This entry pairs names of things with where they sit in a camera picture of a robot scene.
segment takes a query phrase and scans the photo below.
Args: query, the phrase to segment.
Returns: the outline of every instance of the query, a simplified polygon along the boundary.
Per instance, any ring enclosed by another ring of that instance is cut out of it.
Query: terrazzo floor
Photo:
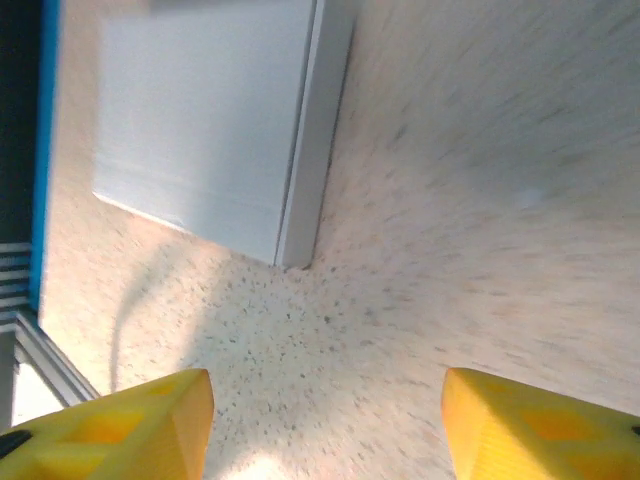
[[[452,479],[449,366],[638,413],[637,5],[365,1],[288,272],[92,196],[98,19],[133,7],[66,2],[43,325],[102,393],[207,368],[206,479]]]

